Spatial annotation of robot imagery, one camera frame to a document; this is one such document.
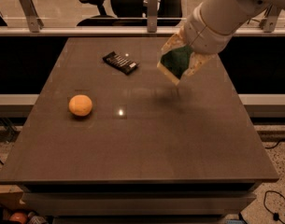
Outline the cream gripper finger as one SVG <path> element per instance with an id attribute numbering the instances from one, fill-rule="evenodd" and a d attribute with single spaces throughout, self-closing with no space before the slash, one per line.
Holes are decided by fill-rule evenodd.
<path id="1" fill-rule="evenodd" d="M 190 77 L 194 75 L 204 64 L 215 57 L 215 54 L 202 54 L 194 52 L 189 60 L 188 68 L 183 73 L 184 76 Z"/>
<path id="2" fill-rule="evenodd" d="M 186 62 L 189 60 L 189 50 L 186 48 L 184 28 L 181 27 L 163 45 L 161 60 L 168 62 Z"/>

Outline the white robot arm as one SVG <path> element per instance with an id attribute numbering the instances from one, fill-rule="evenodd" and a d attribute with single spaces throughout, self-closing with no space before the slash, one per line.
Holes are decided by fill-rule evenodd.
<path id="1" fill-rule="evenodd" d="M 285 0 L 204 0 L 163 45 L 157 68 L 174 83 L 195 74 L 241 25 L 270 5 L 285 8 Z"/>

